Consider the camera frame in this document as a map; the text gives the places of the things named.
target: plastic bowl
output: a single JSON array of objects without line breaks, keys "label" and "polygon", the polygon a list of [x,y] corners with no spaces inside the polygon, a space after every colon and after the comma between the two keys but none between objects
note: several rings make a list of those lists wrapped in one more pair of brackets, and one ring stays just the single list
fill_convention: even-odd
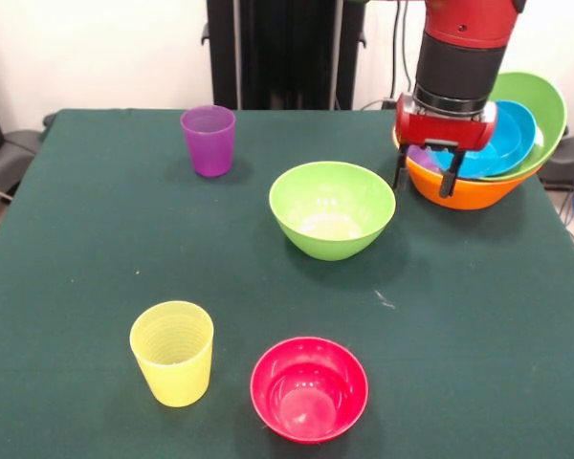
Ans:
[{"label": "plastic bowl", "polygon": [[270,208],[300,250],[325,261],[370,245],[395,212],[395,195],[374,172],[350,163],[316,162],[289,169],[270,189]]},{"label": "plastic bowl", "polygon": [[407,158],[408,174],[414,187],[427,199],[445,208],[458,210],[477,210],[488,208],[497,203],[517,186],[538,172],[532,170],[528,175],[504,182],[470,182],[457,180],[453,196],[441,198],[439,194],[442,176],[431,172],[411,158]]},{"label": "plastic bowl", "polygon": [[268,350],[251,377],[255,411],[274,432],[291,441],[332,440],[360,419],[368,398],[364,368],[328,339],[284,340]]},{"label": "plastic bowl", "polygon": [[497,77],[491,100],[513,100],[525,105],[536,119],[538,135],[525,160],[509,171],[484,177],[485,182],[502,182],[529,176],[548,160],[563,137],[567,109],[559,90],[546,79],[525,72],[509,72]]},{"label": "plastic bowl", "polygon": [[[532,131],[536,130],[536,122],[531,118]],[[497,103],[497,124],[494,134],[489,142],[480,151],[468,151],[463,159],[463,164],[459,168],[459,177],[462,179],[479,179],[490,175],[496,170],[502,159],[511,156],[519,148],[521,143],[521,130],[512,114],[504,109],[504,106]],[[446,170],[451,166],[453,153],[447,150],[430,150],[430,158],[441,170]]]},{"label": "plastic bowl", "polygon": [[[407,158],[408,173],[417,190],[430,201],[445,208],[477,210],[487,208],[535,175],[553,154],[566,124],[565,103],[559,91],[544,78],[523,72],[500,74],[492,100],[513,100],[527,107],[536,119],[539,135],[525,160],[504,174],[480,181],[457,179],[453,196],[439,195],[442,175]],[[395,130],[393,142],[397,147]]]}]

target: table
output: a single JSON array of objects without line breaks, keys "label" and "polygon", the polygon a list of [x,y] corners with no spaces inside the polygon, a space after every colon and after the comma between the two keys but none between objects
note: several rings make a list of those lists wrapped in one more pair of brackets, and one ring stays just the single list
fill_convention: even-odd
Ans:
[{"label": "table", "polygon": [[[535,179],[458,212],[409,188],[337,263],[295,249],[273,180],[314,160],[392,177],[390,112],[238,114],[231,173],[189,166],[179,112],[58,114],[0,229],[0,458],[574,458],[574,248]],[[185,299],[216,329],[208,393],[159,405],[129,328]],[[249,398],[262,352],[316,335],[365,366],[340,439],[302,447]]]}]

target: cup rim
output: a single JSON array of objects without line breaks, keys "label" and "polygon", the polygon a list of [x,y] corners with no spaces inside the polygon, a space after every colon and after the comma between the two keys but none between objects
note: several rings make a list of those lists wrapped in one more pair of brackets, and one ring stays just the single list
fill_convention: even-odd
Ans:
[{"label": "cup rim", "polygon": [[[203,314],[203,316],[205,316],[206,319],[209,321],[210,336],[207,339],[207,342],[205,342],[202,349],[200,349],[194,356],[190,357],[189,359],[186,359],[184,361],[179,361],[178,363],[171,363],[171,364],[157,363],[156,361],[151,361],[151,360],[147,359],[146,357],[144,357],[139,351],[137,351],[136,346],[134,346],[133,337],[134,337],[135,329],[137,328],[137,325],[140,324],[140,321],[143,319],[143,317],[146,314],[150,314],[152,311],[154,311],[158,308],[161,308],[161,307],[165,307],[168,304],[175,304],[175,303],[180,304],[182,306],[188,306],[188,307],[191,307],[193,309],[197,309],[198,311],[200,311]],[[147,309],[145,309],[142,313],[139,314],[138,317],[136,317],[136,320],[134,320],[134,323],[132,324],[132,326],[130,328],[130,335],[129,335],[130,349],[132,350],[132,353],[134,354],[136,359],[143,361],[145,364],[150,365],[150,366],[154,366],[156,368],[177,368],[177,367],[191,365],[195,361],[198,361],[201,358],[201,356],[207,352],[207,350],[212,346],[213,339],[214,339],[214,323],[212,322],[212,317],[210,317],[209,313],[204,308],[202,308],[201,306],[199,306],[195,303],[192,303],[190,301],[183,301],[183,300],[179,300],[179,299],[163,301],[161,303],[154,304],[153,306],[150,306]]]},{"label": "cup rim", "polygon": [[[209,109],[209,108],[211,108],[211,109],[219,109],[221,112],[223,112],[223,113],[229,115],[229,116],[230,116],[230,123],[229,123],[226,127],[222,128],[222,129],[217,129],[217,130],[212,131],[212,132],[200,132],[200,131],[196,131],[196,130],[194,130],[194,129],[190,129],[190,128],[188,128],[187,126],[185,126],[185,117],[186,117],[188,114],[190,114],[190,113],[192,113],[192,112],[198,112],[198,111],[200,111],[200,110]],[[232,128],[234,127],[234,125],[236,124],[236,114],[233,112],[233,110],[230,110],[229,108],[224,107],[224,106],[222,106],[222,105],[215,105],[215,104],[198,105],[198,106],[196,106],[196,107],[192,107],[192,108],[189,108],[189,109],[185,110],[185,111],[181,114],[181,116],[179,117],[179,121],[180,121],[180,123],[181,123],[181,127],[183,127],[183,129],[185,129],[185,130],[188,131],[188,132],[195,133],[195,134],[198,135],[198,136],[213,136],[213,135],[221,134],[221,133],[223,133],[223,132],[226,132],[226,131],[229,131],[230,129],[232,129]]]}]

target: bowl rim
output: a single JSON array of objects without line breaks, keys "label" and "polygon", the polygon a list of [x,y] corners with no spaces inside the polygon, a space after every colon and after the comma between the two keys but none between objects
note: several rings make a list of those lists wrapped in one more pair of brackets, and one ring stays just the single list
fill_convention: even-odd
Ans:
[{"label": "bowl rim", "polygon": [[[557,84],[553,83],[549,79],[547,79],[544,76],[541,76],[535,72],[525,72],[525,71],[515,70],[515,71],[509,71],[509,72],[502,72],[498,76],[508,77],[508,76],[513,76],[513,75],[522,75],[522,76],[531,77],[531,78],[540,80],[543,83],[550,86],[554,90],[556,96],[558,97],[558,99],[561,102],[562,107],[563,107],[563,119],[562,119],[562,129],[561,129],[563,132],[565,130],[565,127],[567,126],[567,104],[565,103],[565,97],[563,96],[562,92],[559,90],[559,87],[557,86]],[[546,153],[546,155],[538,158],[537,161],[532,163],[529,166],[529,171],[531,171],[533,169],[538,169],[542,165],[544,165],[544,163],[546,163],[546,161],[548,161],[550,156],[553,155],[553,153],[557,149],[557,145],[559,145],[559,142],[562,140],[562,138],[563,138],[562,136],[559,136],[552,144],[550,143],[549,144],[550,145],[549,151]],[[481,178],[480,180],[483,182],[487,182],[487,183],[504,182],[504,181],[516,179],[518,177],[522,177],[528,172],[528,170],[525,170],[525,171],[521,171],[520,173],[518,173],[518,172],[512,172],[511,173],[511,170],[514,170],[517,167],[518,166],[515,166],[513,169],[510,169],[510,170],[504,172],[503,174],[493,176],[493,177],[484,177],[484,178]]]},{"label": "bowl rim", "polygon": [[[497,77],[507,77],[509,75],[524,75],[527,77],[533,77],[535,79],[541,80],[542,82],[548,84],[549,86],[551,86],[554,90],[555,93],[557,94],[557,96],[559,97],[562,106],[563,106],[563,130],[565,129],[566,125],[567,125],[567,105],[565,103],[565,97],[563,96],[563,94],[561,93],[561,91],[559,90],[558,86],[556,84],[554,84],[553,82],[551,82],[549,79],[538,75],[536,73],[533,72],[525,72],[525,71],[507,71],[507,72],[501,72],[497,75]],[[494,99],[489,99],[489,101],[491,102],[497,102],[499,100],[508,100],[505,98],[494,98]],[[395,123],[393,124],[393,126],[391,127],[391,140],[393,142],[393,146],[395,146],[396,148],[398,148],[398,142],[397,142],[397,136],[395,134]],[[504,172],[503,174],[497,175],[497,176],[493,176],[493,177],[481,177],[480,179],[476,179],[476,180],[470,180],[470,179],[457,179],[458,182],[464,182],[464,183],[468,183],[468,184],[476,184],[477,186],[480,185],[493,185],[493,184],[507,184],[510,183],[512,181],[521,179],[521,178],[529,178],[532,175],[534,175],[535,173],[538,172],[538,170],[540,170],[540,168],[544,165],[544,163],[548,160],[548,156],[552,155],[553,152],[557,149],[557,145],[559,145],[559,142],[562,140],[562,137],[558,137],[556,139],[556,141],[553,143],[553,145],[551,146],[549,152],[547,153],[547,158],[540,158],[538,159],[535,163],[533,163],[529,170],[525,170],[525,171],[521,171],[520,173],[516,173],[513,172],[511,173],[510,171],[513,169],[510,169],[506,172]],[[438,177],[438,178],[442,178],[441,174],[438,174],[437,172],[434,172],[432,170],[429,170],[423,166],[421,166],[420,164],[418,164],[416,161],[413,161],[409,156],[407,156],[407,162],[408,160],[410,160],[411,162],[415,163],[416,165],[422,167],[423,169],[425,169],[426,171],[428,171],[430,174]]]},{"label": "bowl rim", "polygon": [[[317,166],[317,165],[325,165],[325,164],[340,165],[340,166],[345,166],[345,167],[349,167],[349,168],[359,169],[362,172],[370,175],[370,177],[372,177],[375,181],[379,182],[382,186],[384,186],[386,188],[386,190],[388,191],[389,200],[392,201],[392,210],[391,210],[391,212],[388,213],[387,217],[383,219],[383,222],[380,225],[375,226],[375,228],[370,230],[370,231],[362,233],[362,235],[360,235],[359,237],[356,237],[356,238],[352,238],[352,239],[349,239],[349,238],[347,238],[347,239],[324,239],[324,238],[320,238],[317,236],[312,236],[310,234],[306,234],[305,232],[301,232],[299,229],[295,228],[293,225],[287,224],[284,221],[284,219],[279,216],[279,214],[276,211],[276,208],[273,204],[273,196],[275,194],[276,187],[278,186],[278,183],[281,180],[283,180],[287,175],[294,173],[298,169],[303,169],[305,167],[313,167],[313,166]],[[285,226],[286,228],[293,231],[294,233],[299,234],[299,235],[304,236],[304,237],[307,237],[309,239],[319,241],[319,242],[331,242],[331,243],[360,241],[362,239],[366,239],[366,237],[369,237],[369,236],[377,233],[378,231],[380,231],[384,227],[386,227],[386,225],[391,221],[391,219],[395,215],[395,212],[396,212],[397,206],[398,206],[397,199],[395,197],[395,192],[393,191],[393,188],[391,188],[391,186],[386,182],[386,180],[383,177],[381,177],[379,174],[377,174],[376,172],[374,172],[374,171],[372,171],[366,167],[363,167],[363,166],[358,165],[358,164],[353,164],[350,162],[345,162],[345,161],[313,161],[310,163],[295,165],[294,167],[291,167],[291,168],[285,170],[278,177],[276,177],[275,180],[273,181],[272,186],[270,187],[270,191],[268,193],[268,203],[270,205],[270,210],[272,211],[272,214],[280,222],[281,225]]]},{"label": "bowl rim", "polygon": [[[254,396],[253,386],[254,386],[255,375],[258,373],[259,366],[261,365],[261,363],[264,362],[264,360],[270,355],[270,353],[274,352],[279,347],[282,347],[282,346],[289,344],[293,341],[302,341],[302,340],[310,340],[310,341],[315,341],[315,342],[320,341],[320,342],[323,342],[325,344],[329,344],[331,346],[334,346],[338,349],[341,349],[352,361],[355,362],[356,366],[358,367],[358,369],[362,373],[362,376],[364,377],[364,402],[362,403],[362,406],[360,407],[357,414],[353,417],[353,419],[349,423],[345,424],[340,429],[335,430],[330,434],[323,435],[321,437],[316,437],[316,438],[297,437],[296,435],[292,435],[291,433],[289,433],[289,432],[287,432],[281,428],[277,428],[276,426],[272,426],[269,422],[266,421],[266,417],[263,416],[261,410],[259,409],[259,406],[257,405],[256,398]],[[263,423],[266,426],[268,426],[271,430],[276,432],[278,435],[280,435],[280,436],[282,436],[288,440],[292,440],[294,442],[297,442],[297,443],[315,444],[315,443],[323,443],[323,442],[326,442],[328,440],[333,440],[334,438],[337,438],[337,437],[343,435],[347,430],[349,430],[351,427],[353,427],[360,420],[360,418],[364,414],[365,408],[367,407],[370,388],[369,388],[369,381],[368,381],[367,375],[365,373],[364,366],[357,359],[357,357],[355,357],[355,355],[351,351],[349,351],[345,346],[338,344],[337,342],[335,342],[332,339],[314,337],[314,336],[301,336],[301,337],[292,337],[292,338],[287,338],[287,339],[281,340],[281,341],[277,342],[276,344],[274,344],[273,346],[271,346],[270,348],[268,348],[261,355],[261,357],[255,363],[253,371],[251,372],[249,392],[250,392],[251,401],[253,403],[254,410],[257,413],[257,416],[259,416],[259,418],[263,421]]]}]

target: pink bowl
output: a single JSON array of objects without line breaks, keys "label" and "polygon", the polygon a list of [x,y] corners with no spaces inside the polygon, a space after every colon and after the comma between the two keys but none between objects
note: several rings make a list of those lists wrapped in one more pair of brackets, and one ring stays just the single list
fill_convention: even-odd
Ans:
[{"label": "pink bowl", "polygon": [[367,377],[355,356],[322,338],[276,344],[251,377],[259,417],[274,432],[303,444],[345,433],[362,416],[367,397]]}]

